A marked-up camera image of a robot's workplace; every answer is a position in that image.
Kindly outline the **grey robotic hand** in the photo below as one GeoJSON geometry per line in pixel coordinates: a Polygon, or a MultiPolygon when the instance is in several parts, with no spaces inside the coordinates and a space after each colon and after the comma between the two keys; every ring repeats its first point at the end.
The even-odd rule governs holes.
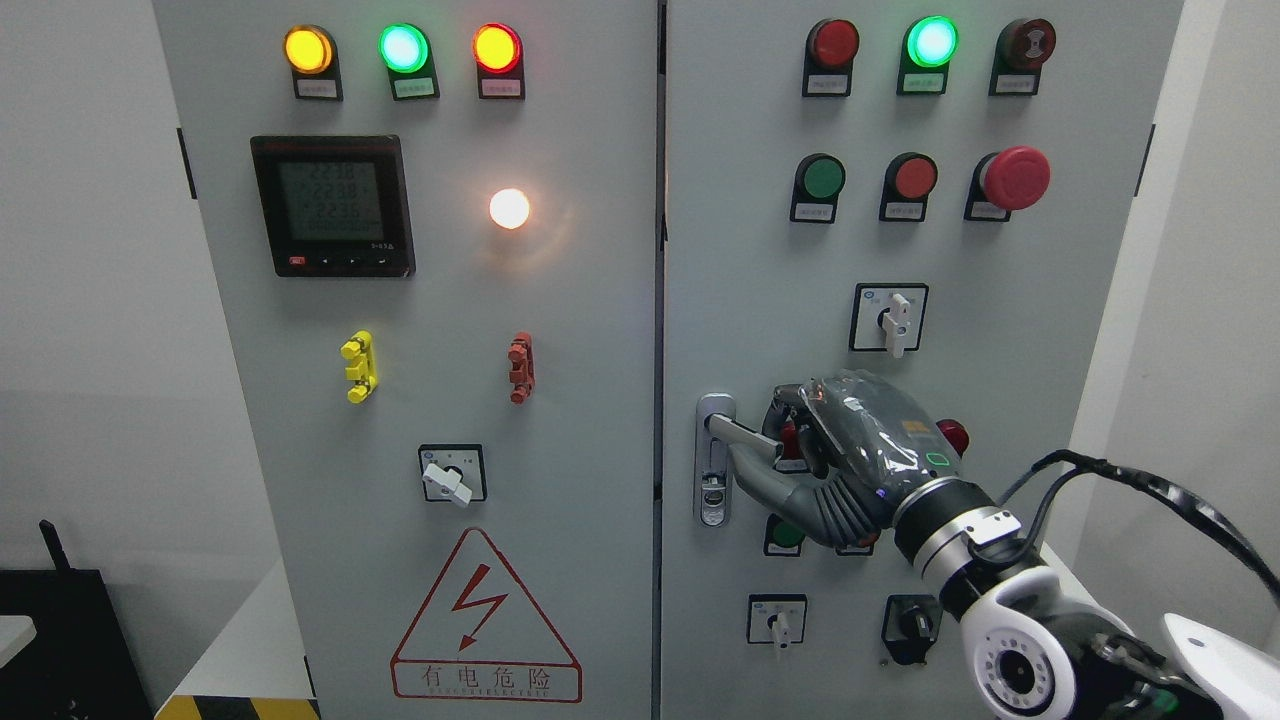
{"type": "Polygon", "coordinates": [[[925,487],[957,480],[960,457],[909,395],[865,370],[778,386],[769,434],[792,420],[810,468],[774,469],[774,450],[731,439],[740,488],[809,539],[831,548],[895,528],[925,487]]]}

